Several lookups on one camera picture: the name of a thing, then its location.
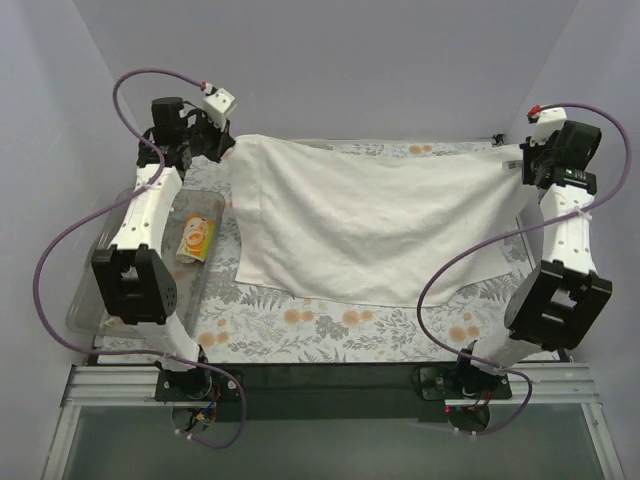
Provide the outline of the orange patterned towel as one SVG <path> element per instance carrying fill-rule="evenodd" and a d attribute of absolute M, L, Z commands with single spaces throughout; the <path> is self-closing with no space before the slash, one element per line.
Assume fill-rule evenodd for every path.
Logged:
<path fill-rule="evenodd" d="M 182 237 L 176 251 L 176 259 L 185 264 L 204 263 L 207 259 L 216 224 L 198 215 L 186 219 Z"/>

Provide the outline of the white towel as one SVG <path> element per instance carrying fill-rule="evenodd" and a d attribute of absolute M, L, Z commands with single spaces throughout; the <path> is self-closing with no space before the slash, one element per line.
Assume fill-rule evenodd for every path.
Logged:
<path fill-rule="evenodd" d="M 504 148 L 518 152 L 515 146 Z M 244 135 L 228 153 L 239 282 L 340 303 L 438 306 L 509 272 L 533 189 L 479 153 L 389 158 Z"/>

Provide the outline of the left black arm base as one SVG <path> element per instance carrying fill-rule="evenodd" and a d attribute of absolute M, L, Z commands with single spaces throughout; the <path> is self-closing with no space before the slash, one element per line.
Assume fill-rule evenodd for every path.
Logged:
<path fill-rule="evenodd" d="M 227 377 L 199 368 L 188 371 L 160 369 L 153 399 L 172 404 L 172 420 L 186 433 L 203 433 L 216 421 L 223 403 L 237 403 L 237 384 Z"/>

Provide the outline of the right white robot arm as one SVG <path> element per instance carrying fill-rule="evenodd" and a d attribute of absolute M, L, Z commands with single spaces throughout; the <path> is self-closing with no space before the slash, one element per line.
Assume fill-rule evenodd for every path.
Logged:
<path fill-rule="evenodd" d="M 531 355 L 575 348 L 609 301 L 612 283 L 597 273 L 586 213 L 597 192 L 587 165 L 601 139 L 599 128 L 555 108 L 538 114 L 533 135 L 518 152 L 479 153 L 493 169 L 518 173 L 523 184 L 540 190 L 548 224 L 541 260 L 511 296 L 503 329 L 458 356 L 451 381 L 460 395 L 494 390 L 506 369 Z"/>

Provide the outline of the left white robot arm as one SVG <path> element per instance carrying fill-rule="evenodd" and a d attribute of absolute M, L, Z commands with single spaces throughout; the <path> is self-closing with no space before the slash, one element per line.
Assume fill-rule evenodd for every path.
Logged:
<path fill-rule="evenodd" d="M 135 327 L 159 362 L 170 385 L 193 400 L 213 386 L 202 368 L 206 356 L 177 312 L 178 287 L 162 259 L 162 240 L 174 200 L 193 158 L 214 162 L 235 143 L 229 115 L 235 98 L 220 89 L 199 107 L 180 97 L 153 101 L 151 128 L 138 137 L 136 184 L 123 222 L 109 245 L 94 251 L 91 268 L 107 312 Z"/>

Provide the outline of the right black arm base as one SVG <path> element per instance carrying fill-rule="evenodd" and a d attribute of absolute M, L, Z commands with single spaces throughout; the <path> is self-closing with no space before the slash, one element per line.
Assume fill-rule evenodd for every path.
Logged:
<path fill-rule="evenodd" d="M 452 362 L 420 365 L 413 370 L 411 381 L 417 396 L 435 408 L 429 422 L 446 422 L 461 431 L 486 431 L 491 401 L 512 398 L 505 375 L 493 376 Z"/>

